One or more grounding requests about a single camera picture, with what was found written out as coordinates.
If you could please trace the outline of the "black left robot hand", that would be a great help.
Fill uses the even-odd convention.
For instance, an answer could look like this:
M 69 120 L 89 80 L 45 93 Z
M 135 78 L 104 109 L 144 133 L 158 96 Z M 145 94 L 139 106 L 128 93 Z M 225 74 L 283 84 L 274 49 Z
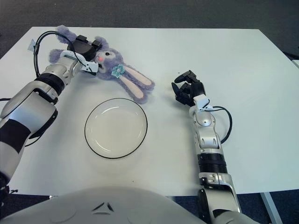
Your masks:
M 95 66 L 93 59 L 96 52 L 102 48 L 102 43 L 94 40 L 92 43 L 88 42 L 87 37 L 79 35 L 72 44 L 68 45 L 68 50 L 73 51 L 75 58 L 81 64 L 81 69 L 93 76 L 98 72 L 98 67 Z

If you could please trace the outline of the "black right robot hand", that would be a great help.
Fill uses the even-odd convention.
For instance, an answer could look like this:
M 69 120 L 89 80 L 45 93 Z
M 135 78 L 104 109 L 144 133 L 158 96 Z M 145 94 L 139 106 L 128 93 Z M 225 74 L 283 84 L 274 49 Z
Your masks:
M 183 105 L 194 106 L 193 99 L 196 96 L 206 95 L 203 83 L 197 79 L 191 70 L 179 75 L 171 85 L 176 100 Z

